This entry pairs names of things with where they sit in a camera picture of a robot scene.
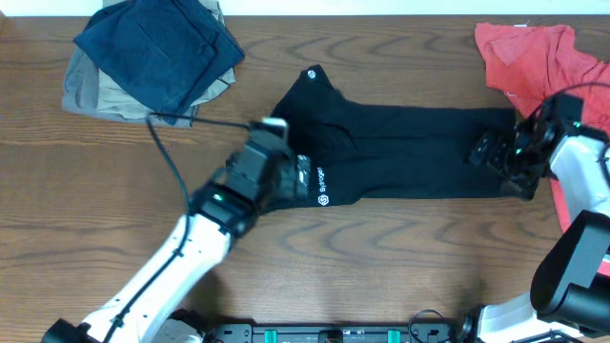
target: gray cloth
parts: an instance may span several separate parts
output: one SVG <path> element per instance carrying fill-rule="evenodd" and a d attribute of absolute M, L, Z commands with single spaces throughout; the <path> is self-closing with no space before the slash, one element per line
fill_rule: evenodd
<path fill-rule="evenodd" d="M 121 1 L 104 0 L 104 7 L 119 2 Z M 217 1 L 199 0 L 199 2 L 211 11 L 214 18 L 224 24 L 224 17 Z M 231 68 L 214 81 L 183 114 L 196 117 L 198 104 L 214 99 L 234 82 L 234 70 Z M 129 123 L 146 123 L 146 115 L 153 112 L 116 85 L 79 48 L 74 50 L 68 64 L 63 87 L 62 109 L 65 111 Z M 169 125 L 166 121 L 158 118 L 153 118 L 153 122 L 154 124 Z M 188 128 L 191 123 L 191 120 L 178 119 L 172 126 Z"/>
<path fill-rule="evenodd" d="M 121 0 L 104 0 L 104 8 L 119 2 Z M 218 1 L 199 0 L 199 2 L 210 11 L 216 20 L 222 25 L 225 24 Z M 197 100 L 193 101 L 192 105 L 203 104 L 216 98 L 234 82 L 234 70 L 231 68 L 214 81 Z M 106 73 L 99 71 L 97 111 L 100 113 L 121 113 L 126 118 L 137 119 L 145 117 L 152 110 L 140 104 L 126 91 L 123 91 Z"/>

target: circular logo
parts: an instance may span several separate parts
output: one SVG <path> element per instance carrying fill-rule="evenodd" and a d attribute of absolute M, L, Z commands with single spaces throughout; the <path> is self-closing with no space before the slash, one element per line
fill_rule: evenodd
<path fill-rule="evenodd" d="M 326 194 L 320 195 L 317 198 L 317 202 L 320 203 L 320 205 L 322 205 L 322 206 L 328 205 L 328 202 L 329 202 L 328 195 L 326 195 Z"/>

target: red cloth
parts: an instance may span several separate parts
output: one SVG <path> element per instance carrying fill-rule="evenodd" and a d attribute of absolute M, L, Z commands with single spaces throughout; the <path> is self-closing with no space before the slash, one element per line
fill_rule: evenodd
<path fill-rule="evenodd" d="M 477 24 L 475 39 L 486 65 L 487 86 L 504 94 L 525 116 L 549 95 L 584 82 L 610 83 L 606 63 L 574 48 L 574 29 Z M 581 122 L 610 134 L 610 90 L 584 87 L 569 91 L 584 100 Z M 565 232 L 570 214 L 559 182 L 551 181 L 559 224 Z M 610 264 L 600 272 L 610 275 Z"/>

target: stack of folded clothes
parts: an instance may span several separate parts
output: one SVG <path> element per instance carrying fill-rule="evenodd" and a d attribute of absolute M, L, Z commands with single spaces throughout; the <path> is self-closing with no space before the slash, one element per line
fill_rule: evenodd
<path fill-rule="evenodd" d="M 74 38 L 64 110 L 132 123 L 152 112 L 195 117 L 198 104 L 235 82 L 233 67 L 244 52 L 225 29 L 217 1 L 105 0 L 104 6 Z"/>

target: blue cloth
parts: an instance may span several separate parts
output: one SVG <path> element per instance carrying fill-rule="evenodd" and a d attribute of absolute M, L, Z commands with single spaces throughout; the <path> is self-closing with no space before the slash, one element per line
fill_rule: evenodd
<path fill-rule="evenodd" d="M 197 0 L 138 0 L 99 10 L 74 38 L 143 105 L 182 114 L 243 50 Z"/>

